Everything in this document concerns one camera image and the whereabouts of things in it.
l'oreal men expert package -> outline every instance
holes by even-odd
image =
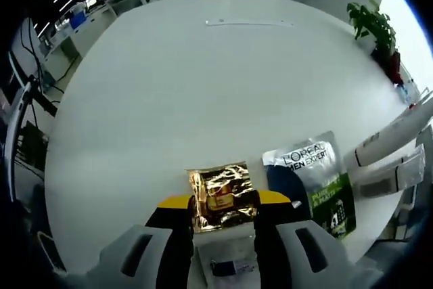
[[[332,131],[263,154],[269,189],[301,201],[298,208],[335,238],[356,227],[355,203]]]

snack packet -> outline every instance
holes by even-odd
[[[187,172],[195,199],[195,232],[233,227],[253,220],[260,200],[252,188],[245,162]]]
[[[335,238],[356,227],[355,202],[332,131],[263,154],[269,189],[280,192]]]

potted plant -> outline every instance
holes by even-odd
[[[355,29],[355,40],[380,65],[388,78],[398,85],[400,53],[395,49],[395,31],[389,24],[390,16],[380,13],[379,5],[369,0],[373,9],[358,3],[349,3],[349,22]]]

gold foil packet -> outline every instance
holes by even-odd
[[[260,199],[245,162],[187,172],[194,191],[195,232],[241,225],[257,214]]]

white round table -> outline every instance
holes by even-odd
[[[261,24],[205,23],[219,19]],[[293,25],[273,24],[282,20]],[[68,271],[90,269],[157,203],[192,193],[186,169],[245,160],[253,186],[267,188],[263,152],[332,130],[345,154],[404,109],[351,27],[314,8],[163,0],[134,9],[91,48],[55,118],[45,184],[59,254]],[[350,260],[400,197],[356,202]]]

